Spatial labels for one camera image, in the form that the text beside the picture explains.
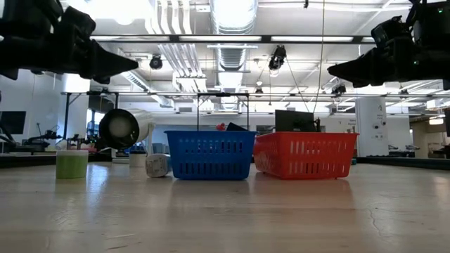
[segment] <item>blue basket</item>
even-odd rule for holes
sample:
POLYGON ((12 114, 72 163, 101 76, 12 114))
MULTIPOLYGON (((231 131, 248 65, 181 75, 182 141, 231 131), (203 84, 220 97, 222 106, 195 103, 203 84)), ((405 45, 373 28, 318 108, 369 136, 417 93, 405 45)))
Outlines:
POLYGON ((246 179, 256 132, 166 131, 178 179, 246 179))

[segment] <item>plastic basket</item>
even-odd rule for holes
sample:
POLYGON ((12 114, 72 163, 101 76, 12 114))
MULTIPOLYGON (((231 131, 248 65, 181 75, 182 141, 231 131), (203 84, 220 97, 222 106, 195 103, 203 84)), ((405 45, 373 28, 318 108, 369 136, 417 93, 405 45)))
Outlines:
POLYGON ((358 134, 278 132, 256 137, 255 164, 282 179, 349 175, 358 134))
POLYGON ((178 179, 246 179, 253 131, 166 131, 178 179))

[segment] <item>red object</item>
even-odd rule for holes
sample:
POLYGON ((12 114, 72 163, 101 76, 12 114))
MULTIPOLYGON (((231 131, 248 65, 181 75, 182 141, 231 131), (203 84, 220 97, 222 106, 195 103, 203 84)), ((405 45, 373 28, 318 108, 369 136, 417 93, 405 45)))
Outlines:
POLYGON ((219 131, 225 131, 225 123, 217 124, 216 129, 219 131))
POLYGON ((358 134, 277 132, 256 137, 259 171, 281 179, 335 179, 349 175, 358 134))

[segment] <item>green cup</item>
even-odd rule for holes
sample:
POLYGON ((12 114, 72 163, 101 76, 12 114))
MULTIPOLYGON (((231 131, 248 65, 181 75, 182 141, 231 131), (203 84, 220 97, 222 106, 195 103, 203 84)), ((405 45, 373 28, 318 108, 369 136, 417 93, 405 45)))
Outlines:
POLYGON ((85 178, 88 156, 87 150, 59 150, 56 153, 56 178, 85 178))

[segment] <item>monitor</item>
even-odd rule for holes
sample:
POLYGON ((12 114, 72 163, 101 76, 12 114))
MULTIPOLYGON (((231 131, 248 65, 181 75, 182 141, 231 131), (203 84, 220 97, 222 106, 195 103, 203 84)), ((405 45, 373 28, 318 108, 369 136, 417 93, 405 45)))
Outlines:
POLYGON ((0 123, 10 134, 23 134, 27 112, 0 112, 0 123))
POLYGON ((275 131, 317 131, 314 113, 275 110, 275 131))

